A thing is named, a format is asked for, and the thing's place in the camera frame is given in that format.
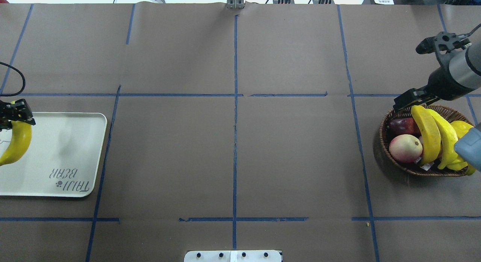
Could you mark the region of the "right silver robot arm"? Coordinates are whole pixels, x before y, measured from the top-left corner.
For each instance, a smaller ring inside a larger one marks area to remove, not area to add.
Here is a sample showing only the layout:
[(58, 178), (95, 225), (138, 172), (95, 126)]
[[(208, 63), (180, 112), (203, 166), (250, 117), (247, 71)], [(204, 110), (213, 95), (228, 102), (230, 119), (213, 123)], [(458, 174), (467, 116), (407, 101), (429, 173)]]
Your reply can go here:
[(396, 97), (395, 111), (457, 100), (480, 88), (480, 43), (471, 43), (467, 34), (440, 32), (421, 41), (416, 52), (434, 53), (440, 66), (428, 77), (427, 85)]

